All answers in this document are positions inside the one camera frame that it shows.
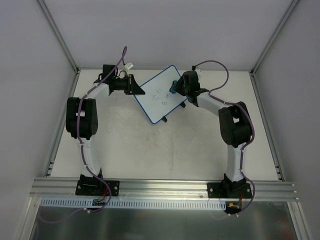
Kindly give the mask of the blue whiteboard eraser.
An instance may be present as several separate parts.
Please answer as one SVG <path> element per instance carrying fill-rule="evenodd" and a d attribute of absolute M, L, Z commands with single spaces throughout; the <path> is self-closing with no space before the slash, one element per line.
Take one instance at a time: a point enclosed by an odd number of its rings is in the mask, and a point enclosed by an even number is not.
<path fill-rule="evenodd" d="M 170 91 L 172 94 L 175 94 L 175 93 L 177 92 L 177 91 L 176 91 L 177 83 L 178 83 L 177 80 L 174 80 L 174 81 L 172 82 L 172 85 L 171 85 L 171 87 L 170 87 L 170 89 L 169 89 L 169 91 Z"/>

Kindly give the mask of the blue framed whiteboard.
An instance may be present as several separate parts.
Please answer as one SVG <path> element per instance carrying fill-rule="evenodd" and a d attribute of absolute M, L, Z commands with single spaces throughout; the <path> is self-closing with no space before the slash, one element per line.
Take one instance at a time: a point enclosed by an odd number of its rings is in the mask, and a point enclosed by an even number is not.
<path fill-rule="evenodd" d="M 170 92 L 173 81 L 180 77 L 176 66 L 170 65 L 140 86 L 145 94 L 134 96 L 152 124 L 157 124 L 187 100 L 185 96 Z"/>

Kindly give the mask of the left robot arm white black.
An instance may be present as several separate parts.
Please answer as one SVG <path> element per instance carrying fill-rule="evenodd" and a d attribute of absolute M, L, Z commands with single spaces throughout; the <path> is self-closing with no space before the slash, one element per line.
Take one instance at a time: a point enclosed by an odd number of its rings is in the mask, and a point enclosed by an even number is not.
<path fill-rule="evenodd" d="M 102 73 L 93 82 L 92 87 L 82 97 L 69 97 L 67 100 L 65 127 L 71 137 L 75 139 L 83 162 L 81 179 L 89 179 L 87 189 L 93 195 L 104 191 L 105 184 L 102 168 L 96 157 L 92 145 L 94 135 L 98 131 L 98 98 L 107 98 L 114 91 L 122 91 L 126 95 L 145 95 L 145 91 L 137 84 L 134 75 L 129 73 L 133 67 L 131 62 L 124 65 L 123 77 L 116 71 L 116 65 L 105 64 Z"/>

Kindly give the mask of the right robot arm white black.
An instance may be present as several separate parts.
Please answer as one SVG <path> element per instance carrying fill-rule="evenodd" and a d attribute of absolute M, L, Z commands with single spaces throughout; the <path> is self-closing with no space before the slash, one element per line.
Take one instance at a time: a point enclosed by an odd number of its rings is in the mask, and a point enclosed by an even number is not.
<path fill-rule="evenodd" d="M 210 90 L 201 88 L 194 70 L 186 71 L 179 80 L 174 80 L 169 91 L 187 97 L 191 104 L 218 116 L 220 135 L 227 145 L 227 167 L 222 186 L 217 190 L 235 198 L 247 183 L 243 170 L 245 149 L 255 137 L 246 104 L 224 101 L 212 95 Z"/>

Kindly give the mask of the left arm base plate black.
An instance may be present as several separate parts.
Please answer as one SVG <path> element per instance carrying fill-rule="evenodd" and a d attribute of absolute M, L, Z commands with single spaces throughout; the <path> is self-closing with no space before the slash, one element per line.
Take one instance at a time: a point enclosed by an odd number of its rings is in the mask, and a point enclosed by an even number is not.
<path fill-rule="evenodd" d="M 77 181 L 75 195 L 76 196 L 112 196 L 119 195 L 120 181 L 118 180 L 105 180 L 109 188 L 94 176 L 80 175 Z"/>

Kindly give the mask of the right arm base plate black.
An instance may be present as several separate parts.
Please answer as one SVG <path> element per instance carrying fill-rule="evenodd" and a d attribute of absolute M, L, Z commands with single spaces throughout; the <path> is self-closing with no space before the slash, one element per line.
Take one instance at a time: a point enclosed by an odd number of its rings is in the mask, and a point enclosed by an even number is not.
<path fill-rule="evenodd" d="M 207 183 L 207 194 L 210 199 L 239 199 L 240 197 L 250 199 L 253 196 L 249 183 L 232 190 L 231 186 L 225 182 L 209 182 Z"/>

